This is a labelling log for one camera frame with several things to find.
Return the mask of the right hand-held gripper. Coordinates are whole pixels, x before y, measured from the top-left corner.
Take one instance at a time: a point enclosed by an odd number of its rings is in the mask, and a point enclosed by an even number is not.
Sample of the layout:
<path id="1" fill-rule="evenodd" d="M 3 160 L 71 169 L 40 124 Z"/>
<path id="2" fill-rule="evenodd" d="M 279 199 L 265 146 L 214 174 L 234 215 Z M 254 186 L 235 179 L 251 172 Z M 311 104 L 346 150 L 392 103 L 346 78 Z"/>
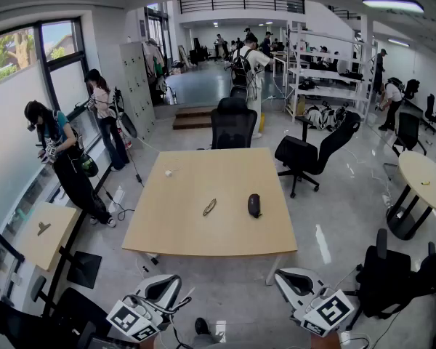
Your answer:
<path id="1" fill-rule="evenodd" d="M 275 271 L 275 282 L 291 306 L 290 319 L 319 337 L 336 331 L 354 311 L 346 294 L 324 283 L 313 270 L 281 268 Z"/>

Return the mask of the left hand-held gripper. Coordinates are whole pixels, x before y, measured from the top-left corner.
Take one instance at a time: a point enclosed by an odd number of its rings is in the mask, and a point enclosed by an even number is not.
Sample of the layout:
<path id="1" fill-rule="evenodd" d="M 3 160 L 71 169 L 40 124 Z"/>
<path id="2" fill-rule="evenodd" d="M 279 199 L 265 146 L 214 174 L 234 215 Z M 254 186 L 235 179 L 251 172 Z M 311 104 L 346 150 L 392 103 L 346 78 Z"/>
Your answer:
<path id="1" fill-rule="evenodd" d="M 165 330 L 175 305 L 182 279 L 176 274 L 149 277 L 133 293 L 118 300 L 107 315 L 107 321 L 135 342 L 143 342 Z"/>

